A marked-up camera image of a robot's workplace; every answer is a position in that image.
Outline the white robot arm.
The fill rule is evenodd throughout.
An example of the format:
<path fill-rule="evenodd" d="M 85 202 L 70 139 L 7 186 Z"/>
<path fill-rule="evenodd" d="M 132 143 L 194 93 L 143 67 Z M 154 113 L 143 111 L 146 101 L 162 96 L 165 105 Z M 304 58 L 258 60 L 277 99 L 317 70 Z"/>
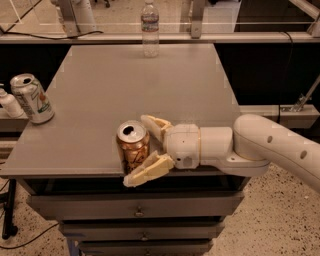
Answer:
<path fill-rule="evenodd" d="M 123 181 L 127 187 L 160 178 L 173 168 L 213 166 L 225 174 L 254 177 L 274 163 L 320 192 L 320 144 L 265 117 L 245 114 L 232 127 L 198 127 L 143 115 L 141 124 L 164 153 L 152 152 L 130 171 Z"/>

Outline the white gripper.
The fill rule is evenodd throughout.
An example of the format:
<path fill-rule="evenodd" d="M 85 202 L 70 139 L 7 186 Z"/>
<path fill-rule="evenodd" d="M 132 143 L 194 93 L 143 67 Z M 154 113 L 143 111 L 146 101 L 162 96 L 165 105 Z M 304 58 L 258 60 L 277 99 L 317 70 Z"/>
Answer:
<path fill-rule="evenodd" d="M 159 155 L 157 150 L 152 152 L 140 166 L 124 177 L 124 186 L 137 187 L 165 176 L 174 164 L 177 169 L 195 169 L 199 166 L 200 130 L 195 124 L 173 127 L 169 121 L 151 115 L 142 115 L 140 119 L 150 134 L 159 142 L 164 141 L 167 154 Z"/>

